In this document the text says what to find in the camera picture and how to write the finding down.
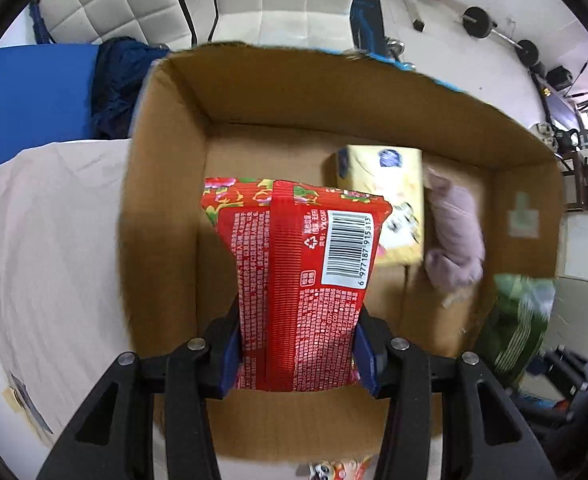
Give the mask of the red tissue pack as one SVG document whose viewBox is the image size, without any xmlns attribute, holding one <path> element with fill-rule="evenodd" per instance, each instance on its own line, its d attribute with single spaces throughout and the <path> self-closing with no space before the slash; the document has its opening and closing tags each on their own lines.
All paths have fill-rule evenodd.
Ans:
<svg viewBox="0 0 588 480">
<path fill-rule="evenodd" d="M 201 206 L 236 260 L 236 388 L 356 382 L 352 341 L 390 204 L 340 188 L 216 177 L 205 180 Z"/>
</svg>

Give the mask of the purple fluffy cloth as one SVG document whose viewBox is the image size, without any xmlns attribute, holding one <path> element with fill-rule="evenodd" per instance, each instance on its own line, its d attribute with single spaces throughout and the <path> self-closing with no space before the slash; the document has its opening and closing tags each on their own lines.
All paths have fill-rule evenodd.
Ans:
<svg viewBox="0 0 588 480">
<path fill-rule="evenodd" d="M 475 285 L 483 277 L 486 252 L 474 197 L 431 169 L 428 188 L 437 246 L 425 255 L 426 274 L 441 292 Z"/>
</svg>

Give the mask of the green snack bag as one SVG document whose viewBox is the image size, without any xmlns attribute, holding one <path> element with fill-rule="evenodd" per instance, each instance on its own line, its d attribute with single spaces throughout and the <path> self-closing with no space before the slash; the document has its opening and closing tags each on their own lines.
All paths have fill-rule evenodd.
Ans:
<svg viewBox="0 0 588 480">
<path fill-rule="evenodd" d="M 495 302 L 473 351 L 503 387 L 510 387 L 539 353 L 556 298 L 556 280 L 497 274 L 494 283 Z"/>
</svg>

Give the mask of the orange snack packet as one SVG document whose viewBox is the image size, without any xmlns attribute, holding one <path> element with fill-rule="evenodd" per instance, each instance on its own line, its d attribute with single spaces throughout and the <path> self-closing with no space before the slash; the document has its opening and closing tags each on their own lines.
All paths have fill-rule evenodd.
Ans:
<svg viewBox="0 0 588 480">
<path fill-rule="evenodd" d="M 300 464 L 296 477 L 308 480 L 364 480 L 368 470 L 375 464 L 378 456 L 367 456 L 361 460 L 320 460 Z"/>
</svg>

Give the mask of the beige plastic chair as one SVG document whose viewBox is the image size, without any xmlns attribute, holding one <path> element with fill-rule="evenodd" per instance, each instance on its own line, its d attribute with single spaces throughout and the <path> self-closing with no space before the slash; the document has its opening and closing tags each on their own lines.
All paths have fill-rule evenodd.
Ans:
<svg viewBox="0 0 588 480">
<path fill-rule="evenodd" d="M 588 280 L 560 276 L 542 346 L 565 349 L 588 360 Z"/>
</svg>

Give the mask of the grey table cloth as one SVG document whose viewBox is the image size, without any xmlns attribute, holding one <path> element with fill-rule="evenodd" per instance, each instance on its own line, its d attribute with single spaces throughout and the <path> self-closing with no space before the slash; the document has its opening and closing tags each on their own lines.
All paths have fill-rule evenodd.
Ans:
<svg viewBox="0 0 588 480">
<path fill-rule="evenodd" d="M 24 382 L 53 445 L 105 370 L 132 348 L 117 220 L 129 143 L 74 141 L 0 165 L 0 363 Z"/>
</svg>

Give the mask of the blue smartphone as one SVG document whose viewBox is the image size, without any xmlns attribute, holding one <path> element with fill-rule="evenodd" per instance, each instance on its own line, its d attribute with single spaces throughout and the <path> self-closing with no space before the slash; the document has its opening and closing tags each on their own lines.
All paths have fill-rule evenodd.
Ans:
<svg viewBox="0 0 588 480">
<path fill-rule="evenodd" d="M 47 434 L 53 434 L 53 431 L 49 427 L 46 420 L 40 414 L 40 411 L 38 411 L 38 408 L 36 407 L 35 403 L 32 402 L 32 398 L 30 397 L 27 388 L 24 385 L 24 382 L 22 382 L 21 379 L 18 379 L 15 375 L 11 374 L 10 384 L 13 391 L 17 395 L 18 404 L 20 404 L 21 407 L 24 408 L 24 410 L 29 414 L 32 420 L 36 422 L 36 425 Z"/>
</svg>

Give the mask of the open cardboard box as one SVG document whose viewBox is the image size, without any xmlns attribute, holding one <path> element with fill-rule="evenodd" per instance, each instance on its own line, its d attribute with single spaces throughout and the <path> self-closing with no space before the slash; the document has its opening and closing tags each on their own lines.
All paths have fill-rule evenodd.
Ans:
<svg viewBox="0 0 588 480">
<path fill-rule="evenodd" d="M 495 107 L 367 54 L 208 44 L 134 109 L 118 263 L 134 348 L 231 307 L 241 359 L 206 404 L 221 458 L 376 451 L 387 404 L 352 352 L 361 311 L 438 356 L 469 348 L 494 278 L 552 278 L 562 178 Z"/>
</svg>

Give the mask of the dark blue garment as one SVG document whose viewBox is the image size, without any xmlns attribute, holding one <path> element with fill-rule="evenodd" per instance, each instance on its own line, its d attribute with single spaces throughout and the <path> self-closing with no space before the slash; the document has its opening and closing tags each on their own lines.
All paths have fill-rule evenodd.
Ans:
<svg viewBox="0 0 588 480">
<path fill-rule="evenodd" d="M 100 44 L 94 63 L 90 122 L 98 140 L 127 139 L 134 108 L 151 65 L 170 50 L 149 46 L 131 37 Z"/>
</svg>

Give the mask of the black blue exercise mat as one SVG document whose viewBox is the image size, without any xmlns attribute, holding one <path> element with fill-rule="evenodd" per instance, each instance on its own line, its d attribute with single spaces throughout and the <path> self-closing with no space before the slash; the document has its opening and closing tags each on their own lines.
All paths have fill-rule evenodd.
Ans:
<svg viewBox="0 0 588 480">
<path fill-rule="evenodd" d="M 352 0 L 349 13 L 352 40 L 357 50 L 387 58 L 387 41 L 380 0 Z"/>
</svg>

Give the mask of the blue foam mat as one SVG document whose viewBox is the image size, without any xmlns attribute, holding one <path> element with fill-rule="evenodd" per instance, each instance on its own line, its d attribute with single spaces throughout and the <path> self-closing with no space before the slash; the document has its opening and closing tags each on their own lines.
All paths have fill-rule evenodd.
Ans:
<svg viewBox="0 0 588 480">
<path fill-rule="evenodd" d="M 86 140 L 94 44 L 0 48 L 0 165 L 26 148 Z"/>
</svg>

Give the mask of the floor barbell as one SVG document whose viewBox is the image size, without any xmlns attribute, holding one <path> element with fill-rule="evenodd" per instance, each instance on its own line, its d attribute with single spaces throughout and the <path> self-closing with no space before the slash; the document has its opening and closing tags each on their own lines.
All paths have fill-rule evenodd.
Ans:
<svg viewBox="0 0 588 480">
<path fill-rule="evenodd" d="M 533 41 L 527 39 L 515 41 L 504 32 L 500 32 L 495 21 L 479 6 L 467 8 L 461 15 L 461 23 L 466 33 L 473 38 L 486 39 L 494 35 L 510 44 L 520 62 L 527 68 L 534 67 L 540 61 L 539 50 Z"/>
</svg>

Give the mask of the right white padded chair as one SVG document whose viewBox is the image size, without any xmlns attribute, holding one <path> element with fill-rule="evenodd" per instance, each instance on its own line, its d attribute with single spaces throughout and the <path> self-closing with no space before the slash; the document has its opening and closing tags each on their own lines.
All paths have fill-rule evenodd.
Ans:
<svg viewBox="0 0 588 480">
<path fill-rule="evenodd" d="M 352 50 L 352 0 L 214 0 L 213 42 Z"/>
</svg>

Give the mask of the white padded chair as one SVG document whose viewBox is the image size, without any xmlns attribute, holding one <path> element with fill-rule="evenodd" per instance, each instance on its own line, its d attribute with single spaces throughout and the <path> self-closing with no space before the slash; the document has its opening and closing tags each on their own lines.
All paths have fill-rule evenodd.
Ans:
<svg viewBox="0 0 588 480">
<path fill-rule="evenodd" d="M 213 42 L 352 50 L 352 0 L 214 0 Z"/>
<path fill-rule="evenodd" d="M 186 0 L 32 0 L 29 11 L 40 44 L 104 44 L 129 37 L 183 50 L 198 43 Z"/>
</svg>

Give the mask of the left white padded chair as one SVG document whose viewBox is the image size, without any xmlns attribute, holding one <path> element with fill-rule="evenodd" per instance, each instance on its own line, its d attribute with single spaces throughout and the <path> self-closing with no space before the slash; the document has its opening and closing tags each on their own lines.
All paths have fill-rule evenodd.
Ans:
<svg viewBox="0 0 588 480">
<path fill-rule="evenodd" d="M 32 0 L 29 11 L 40 44 L 104 44 L 129 37 L 183 50 L 198 43 L 186 0 Z"/>
</svg>

